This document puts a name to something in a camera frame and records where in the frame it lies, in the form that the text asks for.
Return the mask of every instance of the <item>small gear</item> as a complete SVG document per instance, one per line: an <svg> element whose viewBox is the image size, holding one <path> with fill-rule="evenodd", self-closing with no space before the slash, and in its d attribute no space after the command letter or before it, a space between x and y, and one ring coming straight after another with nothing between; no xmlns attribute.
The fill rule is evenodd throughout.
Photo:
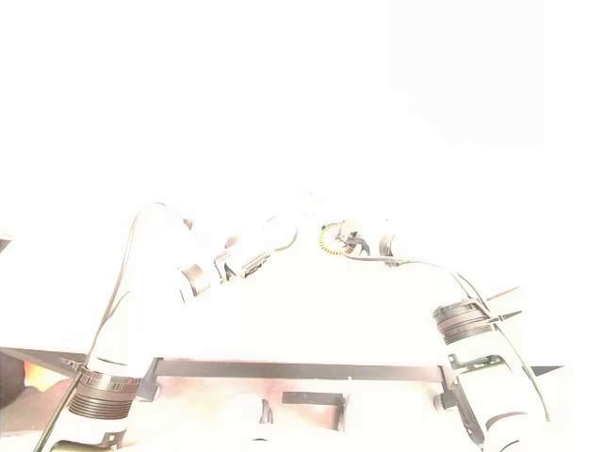
<svg viewBox="0 0 603 452"><path fill-rule="evenodd" d="M341 239L341 228L345 221L340 223L325 224L320 228L320 236L318 243L323 251L328 252L332 255L339 255L348 253L348 245L344 240Z"/></svg>

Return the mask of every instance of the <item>black metal bar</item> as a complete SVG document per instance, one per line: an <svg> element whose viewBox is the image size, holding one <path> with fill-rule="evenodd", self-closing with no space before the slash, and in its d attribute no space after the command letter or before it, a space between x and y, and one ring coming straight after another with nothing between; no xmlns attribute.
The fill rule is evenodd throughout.
<svg viewBox="0 0 603 452"><path fill-rule="evenodd" d="M41 365L68 377L75 375L67 361L82 363L84 353L31 350L0 347L0 352L17 359ZM555 370L558 365L537 365L532 370L537 376ZM441 366L355 365L314 363L251 363L205 362L193 360L159 359L156 376L238 378L238 379L366 379L406 380L440 383Z"/></svg>
<svg viewBox="0 0 603 452"><path fill-rule="evenodd" d="M353 365L313 363L224 363L162 360L158 376L245 379L365 379L439 383L437 366Z"/></svg>

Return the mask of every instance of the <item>cable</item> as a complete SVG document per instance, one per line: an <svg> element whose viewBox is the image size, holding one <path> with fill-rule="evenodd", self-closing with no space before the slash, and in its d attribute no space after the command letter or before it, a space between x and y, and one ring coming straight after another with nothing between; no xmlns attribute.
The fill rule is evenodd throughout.
<svg viewBox="0 0 603 452"><path fill-rule="evenodd" d="M515 353L515 356L517 357L519 362L521 362L521 366L523 367L524 372L528 376L528 379L530 379L530 382L531 382L532 386L534 387L536 394L540 398L540 402L542 403L543 409L545 410L545 418L546 418L547 422L550 422L550 413L548 412L548 407L546 406L545 396L543 395L542 391L540 390L538 381L536 381L536 376L534 375L534 371L531 370L531 367L529 365L527 365L526 362L523 360L523 358L519 354L519 351L517 351L517 349L513 346L513 342L511 342L511 339L509 339L509 337L507 337L507 334L505 334L505 332L501 329L500 325L495 324L495 328L498 330L498 332L500 334L502 334L502 337L505 338L505 340L507 341L507 344L509 344L509 347L511 347L511 349Z"/></svg>
<svg viewBox="0 0 603 452"><path fill-rule="evenodd" d="M136 227L139 222L141 213L142 213L142 211L139 211L136 214L136 216L134 217L134 220L132 221L132 225L130 226L130 233L128 235L128 240L125 245L125 252L123 253L122 266L120 267L120 272L118 274L117 281L115 281L115 286L113 287L113 293L111 294L111 298L109 299L109 302L106 305L105 313L103 314L103 318L101 319L98 330L96 331L96 334L94 335L94 339L92 340L92 345L90 346L90 350L89 350L88 354L86 355L86 360L78 366L77 373L73 377L73 380L72 380L71 384L69 385L69 388L67 388L67 392L61 398L60 402L58 402L57 408L53 412L53 415L50 418L50 420L48 421L46 428L42 432L40 439L38 440L38 443L36 444L36 448L34 449L34 452L41 452L43 450L44 446L46 445L46 442L48 441L50 434L52 433L53 429L55 428L55 424L57 423L58 417L60 416L61 412L65 408L65 405L67 405L67 403L71 399L71 396L73 394L73 391L75 390L75 387L77 386L77 383L82 378L81 368L85 367L88 364L88 362L90 360L90 355L92 354L92 351L94 350L94 346L96 345L96 341L98 340L98 336L101 332L101 329L103 328L105 323L108 321L108 319L113 315L113 313L115 312L115 309L118 308L119 303L122 301L122 299L127 295L127 292L126 292L118 300L118 305L115 307L115 309L112 309L113 303L115 301L115 297L117 296L118 290L120 289L120 286L122 285L123 274L125 273L125 269L128 265L128 260L130 258L130 251L132 249L132 242L134 239L134 234L136 232Z"/></svg>
<svg viewBox="0 0 603 452"><path fill-rule="evenodd" d="M461 278L469 287L471 287L471 290L473 290L473 292L475 293L476 297L478 298L478 300L480 301L482 307L484 308L484 310L486 311L487 314L491 314L490 308L488 307L488 305L486 304L486 298L483 297L480 293L480 291L478 289L475 288L475 285L473 285L465 276L463 276L461 273L457 273L457 275L459 276L459 278Z"/></svg>
<svg viewBox="0 0 603 452"><path fill-rule="evenodd" d="M409 265L409 264L419 264L419 265L423 265L423 266L431 266L434 268L439 268L440 270L447 272L447 274L450 275L457 284L459 284L459 287L461 287L461 289L463 289L464 294L471 298L471 294L467 291L466 287L464 287L463 283L461 282L461 279L463 279L463 281L465 281L467 283L468 283L468 281L464 277L459 275L458 273L455 273L454 271L449 270L448 268L446 268L444 266L439 266L437 264L433 264L431 262L426 262L426 261L400 259L398 257L392 257L392 256L362 257L362 256L350 256L348 254L344 254L344 256L346 256L348 259L351 259L353 261L394 262L394 263L400 264L401 266L405 266L405 265Z"/></svg>

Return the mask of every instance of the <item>metal bracket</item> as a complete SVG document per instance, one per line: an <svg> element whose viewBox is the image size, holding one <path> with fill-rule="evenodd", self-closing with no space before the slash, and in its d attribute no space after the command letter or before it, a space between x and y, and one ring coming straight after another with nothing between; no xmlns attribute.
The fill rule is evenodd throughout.
<svg viewBox="0 0 603 452"><path fill-rule="evenodd" d="M367 256L370 256L370 247L364 238L358 236L358 232L351 232L348 238L343 239L340 235L337 235L337 238L343 241L348 246L348 252L352 252L358 245L360 245L360 254L365 252Z"/></svg>
<svg viewBox="0 0 603 452"><path fill-rule="evenodd" d="M471 409L469 402L464 394L463 386L456 378L455 373L445 367L442 370L442 388L443 394L440 395L442 407L447 410L452 407L457 407L463 427L473 441L474 444L481 446L483 444L483 431L481 430L478 419Z"/></svg>
<svg viewBox="0 0 603 452"><path fill-rule="evenodd" d="M144 378L140 381L139 389L136 392L136 397L138 400L143 402L153 402L157 395L159 394L159 383L157 383L157 364L159 363L159 358L155 358L151 367L147 371Z"/></svg>
<svg viewBox="0 0 603 452"><path fill-rule="evenodd" d="M340 430L343 427L346 410L346 398L343 394L284 392L282 401L286 404L332 405L336 408L333 430Z"/></svg>
<svg viewBox="0 0 603 452"><path fill-rule="evenodd" d="M274 414L269 402L262 399L262 416L260 417L260 424L274 424Z"/></svg>
<svg viewBox="0 0 603 452"><path fill-rule="evenodd" d="M474 370L480 370L485 367L491 367L494 365L499 365L505 363L505 361L498 355L489 355L483 356L473 361L467 361L466 363L461 363L458 361L456 355L449 355L448 359L450 361L450 366L453 370L461 370L461 373L472 372Z"/></svg>

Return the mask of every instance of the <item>yellow gear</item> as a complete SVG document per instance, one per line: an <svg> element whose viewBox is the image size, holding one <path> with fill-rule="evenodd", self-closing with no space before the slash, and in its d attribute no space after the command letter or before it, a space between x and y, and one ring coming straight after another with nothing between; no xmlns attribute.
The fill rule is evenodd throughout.
<svg viewBox="0 0 603 452"><path fill-rule="evenodd" d="M344 223L345 221L341 221L340 223L330 223L322 226L322 230L320 231L320 236L318 238L318 243L320 244L322 250L332 255L339 255L348 252L348 247L346 244L337 238Z"/></svg>

